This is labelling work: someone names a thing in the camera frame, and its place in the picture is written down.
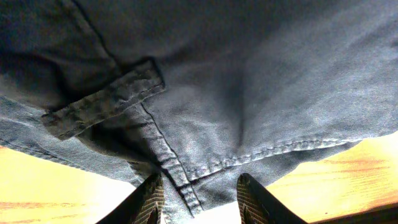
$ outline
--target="light wood surface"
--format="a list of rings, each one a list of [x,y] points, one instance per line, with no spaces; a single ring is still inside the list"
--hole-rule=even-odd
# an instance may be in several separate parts
[[[398,133],[300,164],[267,187],[308,222],[398,203]],[[0,148],[0,223],[95,223],[128,183]]]

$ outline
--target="wooden table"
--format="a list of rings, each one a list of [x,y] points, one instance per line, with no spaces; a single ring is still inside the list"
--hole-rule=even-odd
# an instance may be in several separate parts
[[[398,133],[300,164],[267,189],[308,222],[398,203]],[[128,183],[0,147],[2,224],[95,223],[133,190]]]

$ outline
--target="dark gray denim fabric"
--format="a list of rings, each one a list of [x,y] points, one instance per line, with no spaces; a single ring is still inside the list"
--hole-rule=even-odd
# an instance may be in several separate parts
[[[138,185],[180,223],[398,130],[398,2],[2,1],[0,143]]]

